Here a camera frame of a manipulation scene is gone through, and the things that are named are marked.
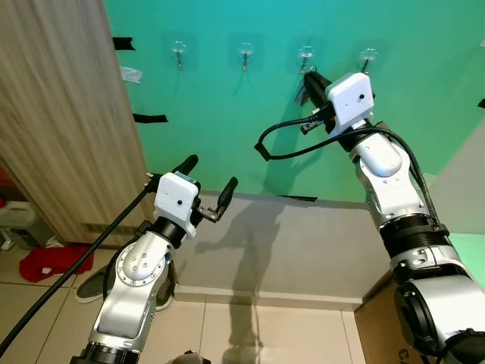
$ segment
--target tile floor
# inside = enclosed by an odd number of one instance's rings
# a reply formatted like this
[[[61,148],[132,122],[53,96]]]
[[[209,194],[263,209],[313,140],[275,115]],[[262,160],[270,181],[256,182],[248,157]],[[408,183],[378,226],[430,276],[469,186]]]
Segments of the tile floor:
[[[95,254],[93,271],[113,250]],[[0,339],[55,279],[31,284],[18,274],[25,251],[0,252]],[[37,313],[0,364],[68,364],[78,355],[101,306],[80,304],[75,287],[91,272],[71,278]],[[140,364],[165,364],[199,351],[213,364],[365,364],[352,312],[229,306],[173,301],[158,312]]]

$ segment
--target wall baseboard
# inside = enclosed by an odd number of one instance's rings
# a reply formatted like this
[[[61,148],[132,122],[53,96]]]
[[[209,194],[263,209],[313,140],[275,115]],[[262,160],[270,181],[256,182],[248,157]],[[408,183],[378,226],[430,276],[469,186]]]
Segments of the wall baseboard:
[[[350,297],[316,296],[311,294],[247,292],[209,287],[175,287],[174,296],[179,301],[226,303],[233,305],[273,306],[298,309],[329,309],[355,311],[362,299]]]

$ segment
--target wood grain panel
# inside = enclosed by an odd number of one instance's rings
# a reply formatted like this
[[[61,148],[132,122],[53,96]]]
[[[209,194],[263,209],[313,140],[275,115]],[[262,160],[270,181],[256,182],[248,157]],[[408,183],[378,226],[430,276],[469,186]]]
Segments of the wood grain panel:
[[[146,171],[102,1],[1,0],[0,39],[2,158],[62,238],[91,243],[83,223],[110,223]]]

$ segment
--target cardboard box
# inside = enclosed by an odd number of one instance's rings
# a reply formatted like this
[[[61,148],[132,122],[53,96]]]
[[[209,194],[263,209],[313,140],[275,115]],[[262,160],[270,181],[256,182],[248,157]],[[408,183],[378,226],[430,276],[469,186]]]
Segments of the cardboard box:
[[[367,364],[423,364],[419,353],[401,334],[394,305],[395,289],[396,285],[389,282],[355,312]]]

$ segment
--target adhesive hook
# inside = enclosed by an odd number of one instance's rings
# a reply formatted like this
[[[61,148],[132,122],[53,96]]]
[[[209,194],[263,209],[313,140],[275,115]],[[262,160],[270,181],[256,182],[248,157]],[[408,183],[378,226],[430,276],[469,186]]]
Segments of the adhesive hook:
[[[172,44],[172,52],[175,55],[179,69],[182,69],[182,60],[186,57],[187,45],[180,40],[176,40]]]
[[[251,43],[244,42],[240,49],[239,49],[239,54],[241,55],[242,58],[242,70],[246,71],[248,69],[248,60],[251,58],[251,56],[254,54],[255,50],[252,46]]]
[[[315,50],[310,45],[304,45],[300,50],[298,50],[298,59],[302,65],[300,68],[300,73],[306,73],[308,66],[311,66],[311,60],[315,56]]]
[[[367,48],[361,52],[359,57],[359,63],[361,65],[361,72],[364,74],[369,73],[369,66],[373,64],[377,57],[377,51],[374,48]]]

